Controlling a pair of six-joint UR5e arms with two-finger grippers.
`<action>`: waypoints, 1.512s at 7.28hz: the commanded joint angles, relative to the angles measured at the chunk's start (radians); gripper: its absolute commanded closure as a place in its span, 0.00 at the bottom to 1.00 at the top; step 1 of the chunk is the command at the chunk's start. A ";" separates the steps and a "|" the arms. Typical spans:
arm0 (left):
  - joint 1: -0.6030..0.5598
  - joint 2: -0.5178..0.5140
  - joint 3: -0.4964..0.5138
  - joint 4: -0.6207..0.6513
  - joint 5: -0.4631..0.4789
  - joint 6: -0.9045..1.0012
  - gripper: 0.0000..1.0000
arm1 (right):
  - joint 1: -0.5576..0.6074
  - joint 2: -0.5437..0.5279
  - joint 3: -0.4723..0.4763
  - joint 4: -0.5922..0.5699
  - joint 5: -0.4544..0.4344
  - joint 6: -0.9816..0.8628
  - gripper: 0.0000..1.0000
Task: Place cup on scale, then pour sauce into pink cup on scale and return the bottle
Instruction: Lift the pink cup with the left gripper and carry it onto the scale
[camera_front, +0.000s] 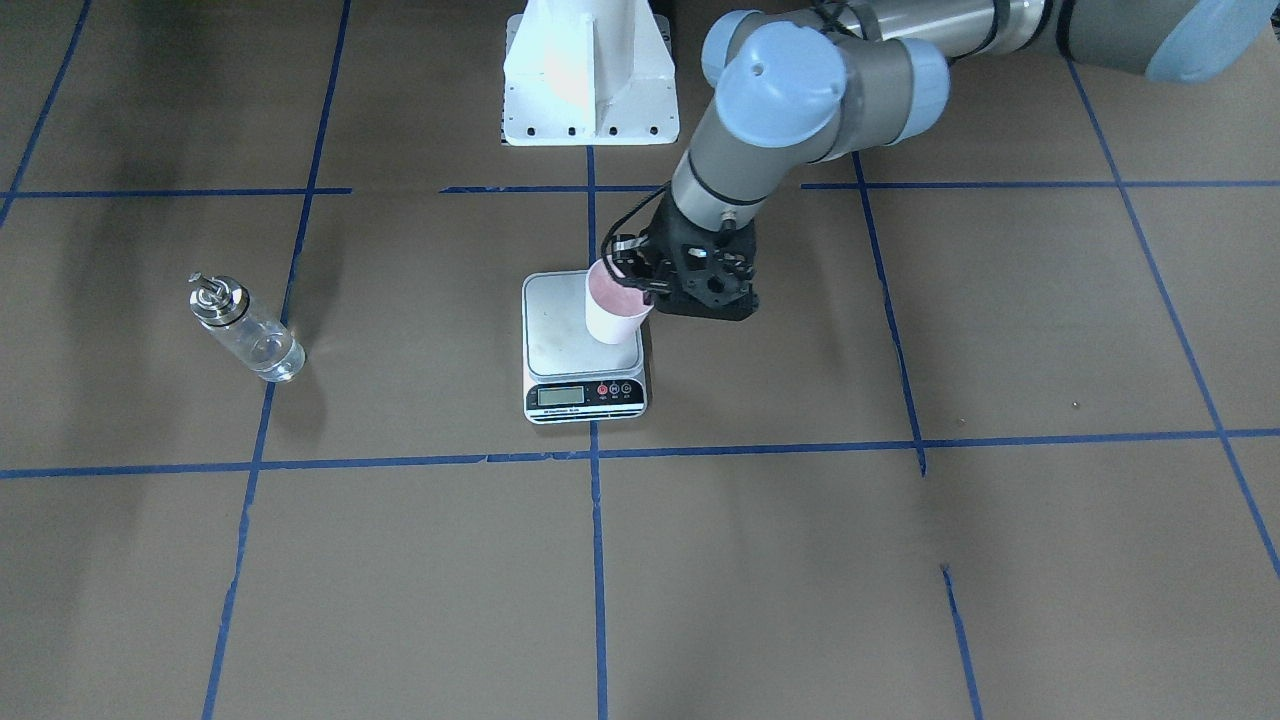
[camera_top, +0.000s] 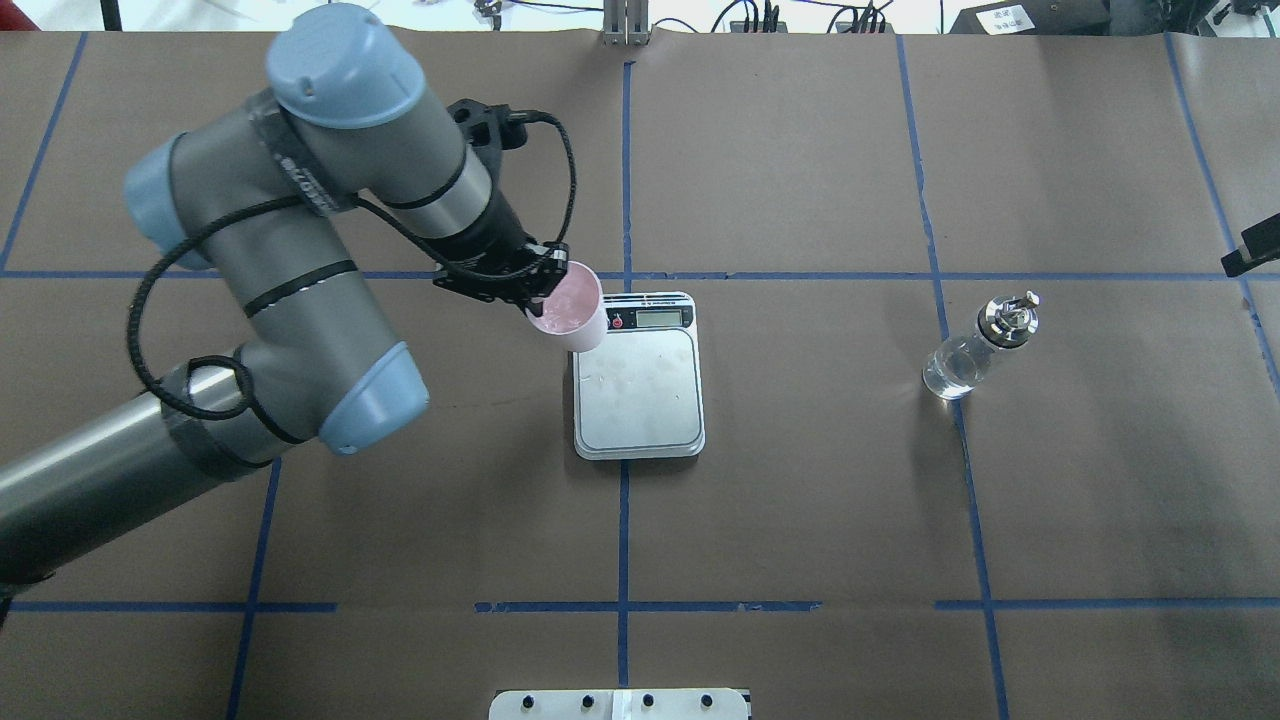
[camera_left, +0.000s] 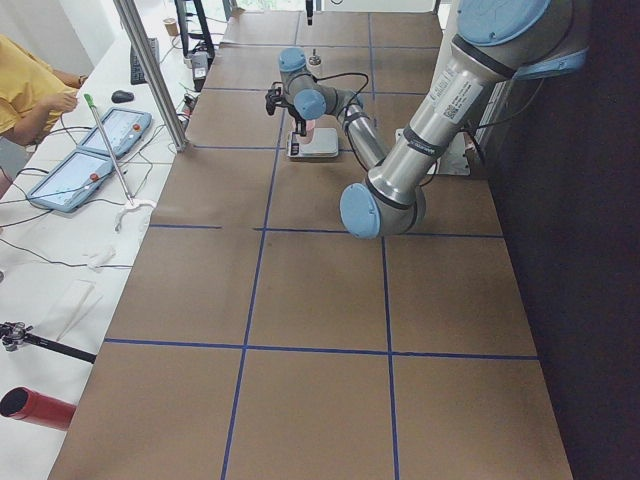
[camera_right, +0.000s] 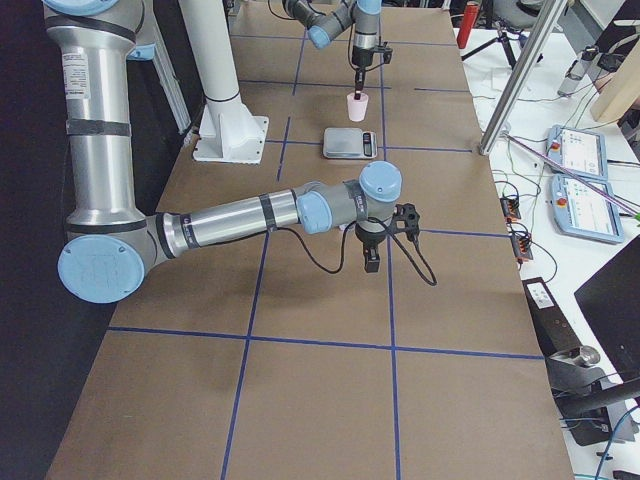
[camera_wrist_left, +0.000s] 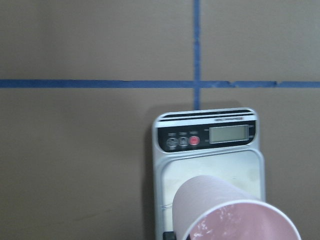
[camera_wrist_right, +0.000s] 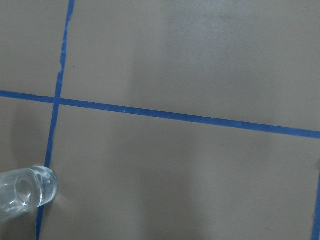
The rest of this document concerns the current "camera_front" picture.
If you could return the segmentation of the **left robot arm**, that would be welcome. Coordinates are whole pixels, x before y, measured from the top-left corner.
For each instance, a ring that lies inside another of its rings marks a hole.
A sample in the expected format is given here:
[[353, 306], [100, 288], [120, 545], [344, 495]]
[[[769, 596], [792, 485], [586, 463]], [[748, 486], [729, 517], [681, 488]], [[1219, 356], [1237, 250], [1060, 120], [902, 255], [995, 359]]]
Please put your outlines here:
[[612, 227], [591, 309], [741, 322], [754, 314], [756, 224], [795, 168], [933, 127], [955, 63], [1020, 51], [1193, 85], [1229, 68], [1271, 1], [814, 1], [731, 12], [701, 46], [713, 99], [639, 234]]

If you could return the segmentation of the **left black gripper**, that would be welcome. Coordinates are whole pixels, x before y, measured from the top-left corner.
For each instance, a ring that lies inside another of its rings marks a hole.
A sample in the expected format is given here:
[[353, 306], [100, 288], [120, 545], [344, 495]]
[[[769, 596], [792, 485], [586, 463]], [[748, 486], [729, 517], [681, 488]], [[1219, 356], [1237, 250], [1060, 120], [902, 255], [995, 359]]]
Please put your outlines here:
[[756, 223], [744, 227], [724, 222], [707, 231], [685, 218], [675, 205], [660, 205], [646, 236], [616, 236], [614, 255], [636, 255], [650, 247], [655, 279], [666, 283], [657, 293], [650, 278], [625, 277], [620, 283], [654, 296], [658, 313], [723, 322], [741, 322], [758, 309], [753, 286]]

